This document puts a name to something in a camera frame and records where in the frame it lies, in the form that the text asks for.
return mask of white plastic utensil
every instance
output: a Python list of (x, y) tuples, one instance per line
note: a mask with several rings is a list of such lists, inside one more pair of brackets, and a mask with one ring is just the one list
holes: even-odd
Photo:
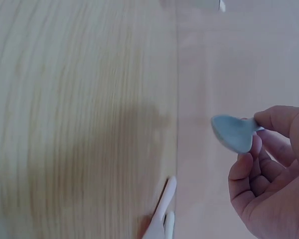
[(175, 223), (175, 213), (169, 212), (165, 220), (165, 239), (173, 239), (173, 229)]
[(253, 133), (263, 130), (254, 118), (239, 119), (227, 115), (214, 116), (211, 125), (217, 139), (236, 153), (247, 153), (253, 143)]
[(158, 207), (151, 219), (149, 228), (146, 230), (142, 239), (164, 239), (166, 238), (165, 237), (166, 234), (170, 238), (172, 237), (172, 233), (173, 233), (172, 230), (174, 227), (174, 220), (173, 218), (171, 218), (172, 215), (169, 215), (168, 222), (166, 219), (165, 229), (163, 226), (163, 222), (164, 222), (163, 219), (165, 216), (165, 212), (168, 208), (168, 205), (174, 196), (176, 185), (177, 182), (175, 176), (170, 177), (164, 189), (163, 195), (159, 201)]

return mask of wood grain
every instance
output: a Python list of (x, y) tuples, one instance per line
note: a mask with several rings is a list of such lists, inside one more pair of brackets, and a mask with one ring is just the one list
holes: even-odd
[(0, 238), (130, 239), (176, 167), (173, 0), (0, 0)]

